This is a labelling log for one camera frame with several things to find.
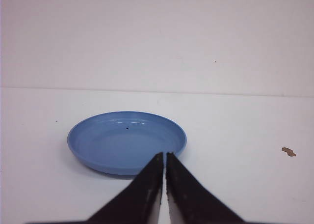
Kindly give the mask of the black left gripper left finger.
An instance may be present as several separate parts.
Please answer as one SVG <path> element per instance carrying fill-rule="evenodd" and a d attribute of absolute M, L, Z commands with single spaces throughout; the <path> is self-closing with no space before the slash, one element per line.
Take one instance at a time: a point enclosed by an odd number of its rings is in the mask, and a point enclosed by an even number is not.
<path fill-rule="evenodd" d="M 91 224 L 157 224 L 163 187 L 163 153 L 156 154 L 134 180 L 93 214 Z"/>

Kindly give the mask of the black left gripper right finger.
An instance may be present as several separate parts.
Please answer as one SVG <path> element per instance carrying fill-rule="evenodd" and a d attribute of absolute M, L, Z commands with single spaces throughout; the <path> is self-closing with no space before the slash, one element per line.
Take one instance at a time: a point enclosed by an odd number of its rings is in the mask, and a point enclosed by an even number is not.
<path fill-rule="evenodd" d="M 244 224 L 212 195 L 173 153 L 166 158 L 166 192 L 172 224 Z"/>

